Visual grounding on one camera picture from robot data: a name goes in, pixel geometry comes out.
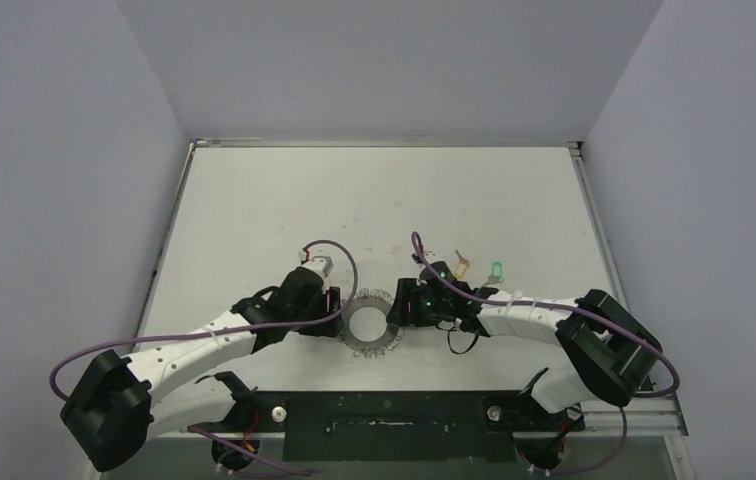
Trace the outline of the metal disc with key rings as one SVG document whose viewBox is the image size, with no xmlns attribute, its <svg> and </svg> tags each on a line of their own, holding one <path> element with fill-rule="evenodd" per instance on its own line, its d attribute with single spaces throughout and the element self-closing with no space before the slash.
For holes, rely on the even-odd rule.
<svg viewBox="0 0 756 480">
<path fill-rule="evenodd" d="M 343 311 L 339 339 L 354 358 L 380 358 L 395 350 L 403 331 L 387 322 L 393 296 L 379 289 L 361 289 Z"/>
</svg>

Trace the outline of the key with yellow tag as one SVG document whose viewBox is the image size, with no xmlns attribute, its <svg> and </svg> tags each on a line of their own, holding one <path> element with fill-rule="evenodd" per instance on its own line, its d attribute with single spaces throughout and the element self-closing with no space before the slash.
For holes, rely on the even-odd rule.
<svg viewBox="0 0 756 480">
<path fill-rule="evenodd" d="M 456 279 L 462 280 L 470 268 L 470 261 L 459 250 L 455 250 L 454 253 L 457 257 L 457 263 L 452 269 L 452 275 Z"/>
</svg>

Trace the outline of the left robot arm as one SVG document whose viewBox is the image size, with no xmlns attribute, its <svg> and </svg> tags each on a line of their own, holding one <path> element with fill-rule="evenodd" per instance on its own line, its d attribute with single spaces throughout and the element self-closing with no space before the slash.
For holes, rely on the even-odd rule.
<svg viewBox="0 0 756 480">
<path fill-rule="evenodd" d="M 92 467 L 109 472 L 145 443 L 186 427 L 219 422 L 236 431 L 251 420 L 251 401 L 233 375 L 215 368 L 277 344 L 291 332 L 335 323 L 345 307 L 329 285 L 327 256 L 306 260 L 278 286 L 244 298 L 200 328 L 129 339 L 145 349 L 121 356 L 119 342 L 87 349 L 91 360 L 60 418 Z"/>
</svg>

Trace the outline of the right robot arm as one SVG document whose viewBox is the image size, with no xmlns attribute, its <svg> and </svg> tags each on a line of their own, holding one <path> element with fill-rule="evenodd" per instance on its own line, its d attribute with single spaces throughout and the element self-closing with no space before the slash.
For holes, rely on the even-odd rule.
<svg viewBox="0 0 756 480">
<path fill-rule="evenodd" d="M 451 323 L 479 338 L 510 336 L 561 348 L 568 364 L 545 368 L 519 402 L 522 421 L 534 429 L 587 400 L 627 406 L 662 355 L 660 342 L 603 290 L 550 300 L 493 286 L 473 289 L 442 262 L 398 281 L 387 321 L 398 327 Z"/>
</svg>

